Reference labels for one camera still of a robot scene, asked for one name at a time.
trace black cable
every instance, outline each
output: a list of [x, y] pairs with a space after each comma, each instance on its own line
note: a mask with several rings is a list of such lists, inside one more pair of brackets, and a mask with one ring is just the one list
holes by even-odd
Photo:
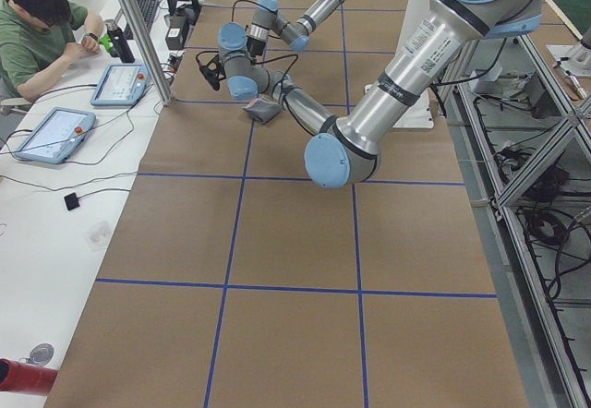
[[122, 142], [124, 138], [126, 138], [131, 133], [133, 133], [133, 131], [136, 129], [133, 121], [131, 120], [131, 117], [129, 117], [129, 109], [127, 111], [125, 111], [125, 116], [127, 117], [127, 120], [129, 121], [129, 123], [131, 124], [131, 129], [128, 130], [121, 138], [119, 138], [113, 145], [111, 145], [109, 147], [109, 149], [107, 150], [107, 152], [105, 152], [104, 155], [101, 157], [101, 159], [99, 159], [97, 162], [77, 162], [77, 161], [69, 161], [69, 160], [66, 160], [66, 161], [64, 161], [64, 163], [72, 163], [72, 164], [75, 164], [75, 165], [93, 166], [93, 165], [98, 165], [99, 163], [101, 163], [102, 161], [104, 161], [106, 159], [106, 157], [109, 155], [109, 153], [111, 152], [111, 150], [114, 147], [116, 147], [120, 142]]
[[255, 63], [255, 65], [270, 64], [271, 62], [277, 62], [278, 60], [283, 60], [283, 59], [286, 59], [288, 57], [296, 57], [296, 56], [297, 56], [297, 54], [295, 54], [295, 53], [281, 55], [279, 57], [273, 57], [273, 59], [261, 60], [260, 62]]
[[540, 132], [539, 134], [536, 134], [535, 136], [532, 136], [531, 138], [525, 138], [523, 140], [520, 140], [518, 142], [513, 143], [510, 147], [507, 148], [513, 148], [517, 145], [521, 145], [522, 143], [526, 143], [530, 140], [533, 140], [534, 138], [539, 138], [540, 136], [544, 136], [546, 133], [548, 133], [549, 131], [551, 131], [552, 129], [554, 129], [554, 126], [556, 126], [559, 122], [557, 122], [556, 124], [549, 126], [547, 129], [545, 129], [544, 131]]
[[273, 85], [273, 88], [271, 90], [271, 95], [273, 94], [273, 92], [275, 91], [275, 89], [277, 88], [277, 85], [281, 84], [281, 93], [283, 93], [283, 82], [286, 79], [287, 74], [289, 73], [289, 71], [292, 69], [292, 66], [294, 66], [294, 64], [297, 62], [297, 59], [299, 59], [299, 54], [288, 54], [285, 57], [294, 57], [294, 60], [292, 61], [291, 64], [289, 64], [289, 66], [287, 67], [287, 69], [285, 69], [285, 71], [283, 72], [283, 76], [281, 77], [281, 79], [277, 82], [275, 82], [275, 85]]
[[71, 85], [69, 87], [63, 88], [56, 88], [55, 90], [49, 90], [44, 92], [41, 96], [37, 98], [35, 102], [38, 102], [41, 97], [46, 96], [47, 94], [53, 94], [54, 92], [63, 91], [63, 90], [72, 90], [73, 88], [96, 88], [98, 85], [96, 83], [86, 83], [83, 85]]
[[513, 109], [519, 110], [519, 111], [533, 112], [536, 110], [535, 108], [523, 108], [521, 106], [510, 103], [509, 101], [506, 101], [500, 97], [491, 96], [489, 94], [480, 94], [480, 97], [482, 97], [483, 99], [485, 99], [487, 101], [495, 101], [495, 102], [500, 103], [501, 105], [509, 106], [510, 108], [513, 108]]
[[124, 188], [103, 188], [103, 189], [97, 189], [96, 191], [91, 191], [90, 193], [86, 193], [86, 194], [83, 194], [82, 196], [78, 196], [78, 200], [81, 200], [83, 198], [87, 198], [88, 196], [92, 196], [93, 194], [102, 193], [104, 191], [124, 191], [126, 193], [129, 193], [131, 190], [130, 189], [124, 189]]
[[265, 5], [261, 5], [253, 0], [236, 0], [234, 2], [234, 4], [232, 5], [232, 21], [234, 22], [234, 14], [235, 14], [235, 10], [236, 10], [236, 5], [238, 5], [240, 2], [245, 2], [248, 4], [252, 4], [252, 5], [256, 5], [260, 8], [266, 9], [267, 11], [269, 11], [270, 13], [273, 13], [272, 9], [268, 9]]
[[566, 242], [569, 232], [561, 220], [547, 210], [531, 210], [523, 213], [527, 231], [543, 244], [559, 246]]
[[9, 140], [10, 138], [14, 137], [15, 134], [17, 133], [32, 133], [33, 130], [32, 129], [15, 129], [12, 133], [10, 133], [8, 136], [6, 136], [6, 140]]
[[[131, 108], [133, 108], [133, 107], [134, 107], [136, 104], [138, 104], [138, 103], [136, 102], [134, 105], [132, 105], [132, 106], [130, 106], [129, 108], [127, 108], [127, 109], [126, 109], [126, 110], [125, 110], [123, 113], [121, 113], [121, 114], [119, 114], [119, 115], [116, 115], [115, 117], [113, 117], [111, 120], [109, 120], [109, 121], [105, 122], [104, 124], [100, 124], [100, 125], [97, 125], [97, 126], [93, 126], [91, 129], [88, 129], [88, 130], [86, 130], [86, 131], [83, 131], [82, 133], [78, 134], [78, 135], [76, 136], [76, 138], [80, 138], [81, 136], [85, 136], [85, 135], [87, 135], [88, 133], [90, 133], [91, 131], [94, 131], [95, 129], [97, 129], [97, 128], [100, 128], [101, 126], [106, 126], [106, 125], [109, 125], [109, 124], [110, 124], [110, 123], [112, 123], [113, 121], [117, 120], [119, 117], [121, 117], [121, 116], [123, 116], [124, 114], [128, 113], [128, 112], [129, 112], [129, 110], [131, 110]], [[36, 147], [29, 147], [29, 148], [27, 148], [27, 150], [36, 150], [36, 149], [38, 149], [38, 148], [43, 148], [43, 147], [48, 147], [48, 146], [51, 146], [51, 145], [56, 145], [56, 144], [58, 144], [58, 143], [64, 143], [64, 142], [68, 142], [70, 139], [71, 139], [71, 138], [65, 138], [65, 139], [63, 139], [63, 140], [57, 140], [57, 141], [55, 141], [55, 142], [50, 142], [50, 143], [43, 143], [42, 145], [37, 145]], [[10, 154], [10, 155], [11, 155], [13, 158], [17, 159], [18, 161], [21, 161], [21, 162], [28, 162], [28, 161], [25, 161], [25, 160], [19, 159], [19, 158], [18, 158], [18, 157], [15, 155], [15, 154], [17, 154], [17, 153], [18, 153], [18, 151], [12, 151], [12, 150], [9, 150], [9, 151], [6, 151], [6, 152], [2, 152], [2, 153], [0, 153], [0, 155], [3, 155], [3, 154]]]
[[445, 87], [447, 85], [456, 85], [459, 83], [466, 83], [469, 82], [471, 80], [476, 80], [477, 78], [481, 78], [482, 76], [488, 74], [488, 72], [497, 64], [497, 62], [499, 61], [499, 58], [501, 57], [501, 53], [503, 48], [505, 47], [505, 43], [507, 43], [507, 39], [503, 39], [501, 46], [499, 47], [499, 51], [497, 52], [497, 55], [495, 56], [494, 60], [492, 61], [492, 64], [484, 70], [484, 72], [480, 73], [477, 76], [474, 76], [473, 78], [465, 78], [463, 80], [452, 80], [449, 82], [437, 82], [437, 83], [433, 83], [432, 85], [435, 85], [436, 87]]
[[[566, 231], [568, 233], [572, 232], [574, 230], [574, 226], [576, 224], [577, 224], [577, 220], [573, 219], [573, 221], [567, 227]], [[556, 300], [562, 291], [560, 260], [561, 260], [562, 250], [564, 249], [564, 246], [566, 245], [567, 240], [568, 240], [568, 237], [562, 241], [562, 243], [560, 244], [560, 246], [556, 250], [556, 256], [554, 257], [554, 279], [552, 279], [550, 281], [547, 289], [548, 289], [548, 292], [550, 292], [552, 287], [554, 287], [554, 285], [556, 285], [556, 291], [554, 292], [554, 294], [549, 293], [550, 300]]]
[[440, 96], [439, 89], [437, 88], [436, 85], [434, 85], [432, 83], [429, 86], [430, 86], [431, 90], [433, 91], [433, 94], [435, 94], [435, 98], [437, 99], [437, 103], [440, 105], [441, 113], [443, 114], [443, 117], [447, 117], [447, 111], [445, 110], [445, 105], [443, 104], [443, 99]]
[[94, 182], [101, 182], [103, 180], [116, 179], [118, 177], [123, 177], [123, 176], [126, 176], [126, 175], [136, 175], [137, 173], [138, 173], [137, 171], [134, 171], [134, 172], [131, 172], [131, 173], [113, 174], [113, 175], [109, 175], [107, 177], [95, 177], [95, 178], [93, 178], [91, 180], [88, 180], [86, 182], [82, 182], [80, 184], [75, 184], [75, 185], [72, 185], [72, 186], [60, 186], [59, 188], [50, 188], [49, 186], [43, 186], [43, 185], [39, 185], [39, 184], [33, 184], [31, 182], [25, 182], [23, 180], [18, 180], [18, 179], [15, 179], [13, 177], [9, 177], [9, 176], [4, 175], [4, 174], [0, 174], [0, 177], [3, 178], [3, 179], [9, 180], [11, 182], [15, 182], [17, 184], [26, 185], [26, 186], [34, 186], [36, 188], [44, 189], [45, 191], [50, 191], [50, 192], [54, 193], [54, 192], [57, 192], [57, 191], [63, 191], [65, 189], [74, 189], [74, 188], [78, 188], [79, 186], [85, 186], [85, 185], [88, 185], [88, 184], [93, 184]]

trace white table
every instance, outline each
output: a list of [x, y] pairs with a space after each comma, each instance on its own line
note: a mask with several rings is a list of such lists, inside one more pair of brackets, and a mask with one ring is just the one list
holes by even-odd
[[[117, 10], [118, 2], [109, 0], [101, 14], [113, 18]], [[161, 62], [166, 62], [170, 53], [164, 40], [165, 13], [159, 11], [151, 29]], [[125, 27], [124, 19], [120, 26]], [[137, 45], [131, 41], [130, 46], [140, 62]], [[107, 65], [118, 62], [102, 50], [68, 69], [55, 88], [95, 84]], [[125, 109], [93, 108], [89, 103], [92, 93], [93, 89], [72, 89], [43, 96], [18, 129], [34, 128], [55, 106], [93, 111], [97, 125], [112, 122], [89, 133], [70, 160], [97, 162], [133, 124], [133, 131], [102, 162], [47, 165], [0, 154], [2, 175], [53, 189], [85, 184], [52, 192], [0, 181], [0, 357], [9, 360], [28, 357], [34, 346], [47, 342], [55, 349], [48, 367], [61, 366], [128, 193], [98, 192], [83, 198], [80, 207], [72, 211], [66, 209], [64, 196], [105, 188], [129, 190], [162, 109], [155, 88], [131, 110], [129, 118], [121, 115]], [[24, 136], [11, 138], [10, 148], [15, 149], [22, 139]], [[111, 176], [115, 178], [88, 183]], [[37, 408], [44, 402], [42, 396], [0, 392], [3, 408]]]

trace man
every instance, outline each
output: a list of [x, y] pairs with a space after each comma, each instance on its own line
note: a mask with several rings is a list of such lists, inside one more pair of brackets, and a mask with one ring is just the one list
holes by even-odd
[[[76, 43], [73, 30], [84, 26]], [[4, 97], [34, 102], [81, 57], [100, 51], [101, 17], [67, 0], [2, 0], [0, 82]]]

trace label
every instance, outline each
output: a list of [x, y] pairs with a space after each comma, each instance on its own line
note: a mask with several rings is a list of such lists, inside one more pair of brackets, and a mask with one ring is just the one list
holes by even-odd
[[378, 87], [406, 106], [413, 106], [419, 98], [416, 94], [396, 85], [385, 72], [378, 78]]
[[452, 57], [460, 43], [427, 20], [423, 20], [415, 34], [406, 41], [403, 50], [414, 59], [414, 67], [434, 78]]

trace aluminum rail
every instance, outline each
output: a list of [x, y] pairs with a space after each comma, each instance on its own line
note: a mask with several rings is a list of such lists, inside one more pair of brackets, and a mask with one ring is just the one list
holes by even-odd
[[138, 44], [139, 52], [143, 59], [144, 65], [150, 71], [151, 78], [160, 94], [160, 99], [163, 105], [170, 104], [172, 94], [170, 86], [164, 77], [163, 69], [160, 65], [160, 59], [156, 54], [154, 45], [151, 42], [150, 34], [144, 24], [143, 17], [139, 12], [138, 2], [136, 0], [119, 0], [121, 9], [133, 31], [134, 39]]

